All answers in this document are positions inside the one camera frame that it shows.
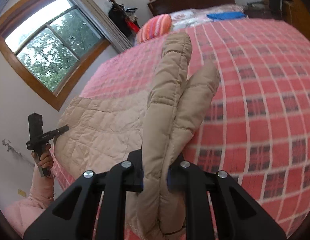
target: screw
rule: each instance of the screw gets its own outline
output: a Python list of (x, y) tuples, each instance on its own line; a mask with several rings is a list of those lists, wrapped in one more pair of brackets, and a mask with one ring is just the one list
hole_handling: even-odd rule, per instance
[(225, 179), (225, 178), (228, 176), (228, 174), (227, 174), (226, 171), (219, 171), (219, 172), (217, 173), (217, 175), (218, 175), (218, 177), (220, 177), (220, 178), (222, 178), (222, 179)]
[(132, 166), (132, 163), (130, 161), (123, 161), (122, 162), (123, 168), (129, 168), (130, 166)]
[(181, 162), (181, 166), (182, 166), (183, 168), (188, 168), (189, 166), (191, 166), (191, 164), (190, 164), (188, 161), (182, 161), (182, 162)]
[(93, 175), (94, 175), (94, 172), (93, 172), (93, 171), (85, 171), (85, 172), (84, 172), (84, 177), (85, 177), (86, 179), (91, 178)]

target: striped pillow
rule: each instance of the striped pillow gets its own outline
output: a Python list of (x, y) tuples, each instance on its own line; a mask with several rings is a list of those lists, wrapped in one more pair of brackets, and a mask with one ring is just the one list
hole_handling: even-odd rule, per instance
[(161, 14), (153, 17), (139, 30), (136, 35), (136, 43), (140, 44), (152, 38), (160, 37), (169, 33), (172, 26), (171, 16), (168, 14)]

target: window pane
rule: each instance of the window pane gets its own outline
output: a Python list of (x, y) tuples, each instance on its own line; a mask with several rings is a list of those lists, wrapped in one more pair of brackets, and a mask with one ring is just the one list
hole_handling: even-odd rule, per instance
[(68, 0), (56, 0), (19, 25), (5, 40), (12, 52), (15, 52), (18, 47), (40, 26), (50, 21), (57, 15), (71, 8), (73, 5)]
[(78, 9), (74, 9), (51, 23), (51, 27), (82, 57), (101, 38)]
[(77, 62), (49, 29), (40, 32), (17, 57), (50, 91), (56, 89)]

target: person's hand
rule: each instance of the person's hand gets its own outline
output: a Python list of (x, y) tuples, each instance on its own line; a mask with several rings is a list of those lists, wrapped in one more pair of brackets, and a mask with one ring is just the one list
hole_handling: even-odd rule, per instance
[[(48, 169), (52, 168), (54, 164), (54, 160), (49, 152), (50, 148), (51, 148), (51, 145), (49, 143), (46, 144), (45, 151), (42, 153), (42, 156), (40, 156), (40, 161), (37, 164), (38, 166), (41, 166), (42, 168), (48, 168)], [(32, 157), (34, 158), (34, 160), (36, 160), (35, 152), (32, 152)]]

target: person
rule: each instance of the person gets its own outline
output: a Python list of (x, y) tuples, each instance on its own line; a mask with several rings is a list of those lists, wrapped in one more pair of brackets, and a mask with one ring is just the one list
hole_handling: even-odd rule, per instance
[[(37, 166), (51, 169), (54, 160), (49, 152), (50, 144), (46, 145), (45, 152), (40, 157)], [(35, 165), (32, 186), (27, 198), (16, 201), (4, 210), (4, 215), (13, 229), (24, 236), (26, 229), (44, 212), (54, 201), (54, 175), (41, 177), (38, 167)]]

